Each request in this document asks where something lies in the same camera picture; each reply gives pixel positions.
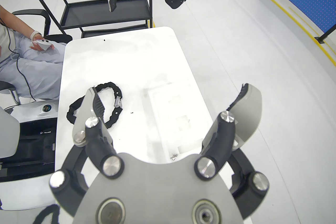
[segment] black cable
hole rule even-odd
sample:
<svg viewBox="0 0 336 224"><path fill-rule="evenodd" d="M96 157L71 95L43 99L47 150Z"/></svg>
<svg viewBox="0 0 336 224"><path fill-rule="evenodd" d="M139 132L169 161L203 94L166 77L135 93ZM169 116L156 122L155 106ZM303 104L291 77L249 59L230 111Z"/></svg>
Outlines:
<svg viewBox="0 0 336 224"><path fill-rule="evenodd" d="M19 106L19 105L13 105L13 106L9 106L9 107L6 107L6 108L4 108L3 110L8 110L9 108L12 108L12 107L16 107L16 106Z"/></svg>
<svg viewBox="0 0 336 224"><path fill-rule="evenodd" d="M29 84L28 84L27 78L25 77L24 74L22 74L22 72L21 72L20 69L19 69L19 66L18 66L18 60L19 60L19 58L20 58L20 54L17 53L17 52L15 52L15 51L12 51L12 50L10 49L10 47L11 47L11 46L10 46L10 44L11 44L11 38L10 38L10 34L9 34L8 27L7 27L6 23L5 23L1 18L0 18L0 20L1 20L1 22L5 25L5 27L6 27L6 29L7 29L7 33L8 33L8 37L9 37L8 49L9 49L13 54L17 54L17 55L18 55L18 58L17 58L17 69L18 69L18 72L24 77L24 80L25 80L25 82L26 82L26 84L27 84L27 86L28 86L28 89L29 89L29 94L30 94L31 98L36 102L36 100L34 99L34 97L33 97L33 95L32 95L32 91L30 90L30 86L29 86Z"/></svg>

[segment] gray metal plate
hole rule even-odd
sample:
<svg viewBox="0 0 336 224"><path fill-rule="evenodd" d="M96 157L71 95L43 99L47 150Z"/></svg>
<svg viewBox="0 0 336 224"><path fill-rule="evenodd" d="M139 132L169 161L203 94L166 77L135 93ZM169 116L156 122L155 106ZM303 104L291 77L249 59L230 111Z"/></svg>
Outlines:
<svg viewBox="0 0 336 224"><path fill-rule="evenodd" d="M73 224L96 223L96 212L108 198L118 198L125 205L125 224L190 223L197 201L208 199L219 208L223 224L243 224L238 207L219 175L209 182L194 172L193 154L171 164L149 164L127 153L121 177L109 180L98 174L85 194Z"/></svg>

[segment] black chair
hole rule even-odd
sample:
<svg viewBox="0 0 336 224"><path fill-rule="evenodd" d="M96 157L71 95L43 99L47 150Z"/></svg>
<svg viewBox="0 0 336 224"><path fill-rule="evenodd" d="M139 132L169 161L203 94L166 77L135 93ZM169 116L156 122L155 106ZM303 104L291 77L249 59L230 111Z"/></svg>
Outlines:
<svg viewBox="0 0 336 224"><path fill-rule="evenodd" d="M43 37L47 40L50 41L55 41L57 43L69 43L72 40L72 37L70 35L67 34L53 34L53 35L49 35L49 30L50 30L50 24L51 24L51 20L50 17L47 13L46 10L44 9L24 9L24 10L18 10L13 12L14 15L40 15L43 16L45 19L44 22L44 31L43 31ZM4 90L4 89L8 89L13 97L14 102L17 105L20 105L20 99L18 97L18 94L16 92L15 86L5 82L5 81L1 81L0 80L0 91Z"/></svg>

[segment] black metal cart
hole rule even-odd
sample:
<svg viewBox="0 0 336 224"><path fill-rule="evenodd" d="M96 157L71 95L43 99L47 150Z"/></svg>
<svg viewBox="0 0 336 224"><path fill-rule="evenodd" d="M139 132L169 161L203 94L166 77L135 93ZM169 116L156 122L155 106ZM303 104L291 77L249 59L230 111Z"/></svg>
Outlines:
<svg viewBox="0 0 336 224"><path fill-rule="evenodd" d="M39 1L63 34L66 34L66 29L79 28L82 31L82 38L85 38L102 34L145 29L149 26L151 28L153 27L152 0L149 0L149 3L147 0L118 0L117 8L113 12L110 12L108 9L108 0L73 3L68 3L67 0L63 0L66 6L60 22L56 20L47 4L43 0ZM82 27L88 26L142 20L145 21L144 24L118 29L82 29Z"/></svg>

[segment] white table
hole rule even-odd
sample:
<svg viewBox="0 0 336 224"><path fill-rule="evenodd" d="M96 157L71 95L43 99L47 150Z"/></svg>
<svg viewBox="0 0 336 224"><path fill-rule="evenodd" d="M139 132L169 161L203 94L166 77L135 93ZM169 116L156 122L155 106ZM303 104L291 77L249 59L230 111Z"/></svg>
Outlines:
<svg viewBox="0 0 336 224"><path fill-rule="evenodd" d="M200 139L212 120L174 31L160 27L67 44L57 122L56 169L61 168L73 146L73 125L66 119L69 105L84 96L89 87L109 81L117 84L123 94L123 111L109 129L117 152L151 163L171 162L170 156L176 150L182 152L176 159L200 152ZM108 119L114 95L111 90L99 95ZM232 170L224 167L224 171L221 176L230 187ZM87 160L82 173L90 185L98 171ZM60 223L71 223L71 217L63 210Z"/></svg>

